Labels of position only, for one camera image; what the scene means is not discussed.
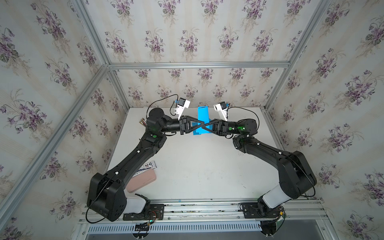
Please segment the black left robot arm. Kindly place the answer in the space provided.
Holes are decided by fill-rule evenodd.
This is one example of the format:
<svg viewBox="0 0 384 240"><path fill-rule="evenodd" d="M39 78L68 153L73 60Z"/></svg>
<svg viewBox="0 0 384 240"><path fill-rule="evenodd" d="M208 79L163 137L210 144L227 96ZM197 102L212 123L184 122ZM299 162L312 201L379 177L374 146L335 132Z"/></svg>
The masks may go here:
<svg viewBox="0 0 384 240"><path fill-rule="evenodd" d="M214 119L204 123L190 116L173 119L160 108L150 111L144 135L138 145L119 164L105 174L96 173L90 181L87 207L104 219L116 221L127 206L124 189L139 168L153 157L167 140L166 133L188 134L202 128L221 135L222 120Z"/></svg>

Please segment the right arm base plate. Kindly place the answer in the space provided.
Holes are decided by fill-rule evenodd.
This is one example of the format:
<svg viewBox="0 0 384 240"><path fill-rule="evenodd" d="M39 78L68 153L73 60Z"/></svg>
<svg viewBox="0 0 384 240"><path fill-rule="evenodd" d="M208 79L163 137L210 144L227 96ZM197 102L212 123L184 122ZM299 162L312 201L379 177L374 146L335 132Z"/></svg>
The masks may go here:
<svg viewBox="0 0 384 240"><path fill-rule="evenodd" d="M281 206L268 208L264 203L240 203L245 219L279 219L284 214Z"/></svg>

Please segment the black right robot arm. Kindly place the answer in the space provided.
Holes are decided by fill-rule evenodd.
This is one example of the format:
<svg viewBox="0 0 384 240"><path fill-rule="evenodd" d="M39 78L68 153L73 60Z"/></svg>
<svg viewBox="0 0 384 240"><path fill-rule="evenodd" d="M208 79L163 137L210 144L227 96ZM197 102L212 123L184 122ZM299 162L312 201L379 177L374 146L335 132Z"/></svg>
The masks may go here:
<svg viewBox="0 0 384 240"><path fill-rule="evenodd" d="M279 184L257 200L256 209L261 215L265 216L281 204L315 189L317 179L304 154L279 150L256 139L256 120L229 122L214 119L206 124L194 118L190 118L190 121L191 130L202 128L221 137L231 135L235 149L263 160L278 171Z"/></svg>

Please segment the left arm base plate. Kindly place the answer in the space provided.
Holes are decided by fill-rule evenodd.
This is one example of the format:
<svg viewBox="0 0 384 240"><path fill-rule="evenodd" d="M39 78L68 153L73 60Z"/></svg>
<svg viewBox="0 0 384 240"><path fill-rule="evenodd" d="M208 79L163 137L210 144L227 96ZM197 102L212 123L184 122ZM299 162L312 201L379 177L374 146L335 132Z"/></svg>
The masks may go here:
<svg viewBox="0 0 384 240"><path fill-rule="evenodd" d="M150 204L144 207L143 211L139 214L123 214L124 221L155 221L164 218L165 205L164 204Z"/></svg>

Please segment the blue paper sheet front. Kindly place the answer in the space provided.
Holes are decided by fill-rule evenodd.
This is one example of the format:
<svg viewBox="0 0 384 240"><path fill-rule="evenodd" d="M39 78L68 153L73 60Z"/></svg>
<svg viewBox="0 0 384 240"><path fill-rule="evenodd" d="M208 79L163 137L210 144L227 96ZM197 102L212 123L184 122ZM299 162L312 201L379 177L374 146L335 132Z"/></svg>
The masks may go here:
<svg viewBox="0 0 384 240"><path fill-rule="evenodd" d="M209 107L198 107L198 120L203 121L204 124L210 122L209 118ZM209 131L204 130L203 128L198 128L197 130L193 131L193 135L202 135L202 134L210 134Z"/></svg>

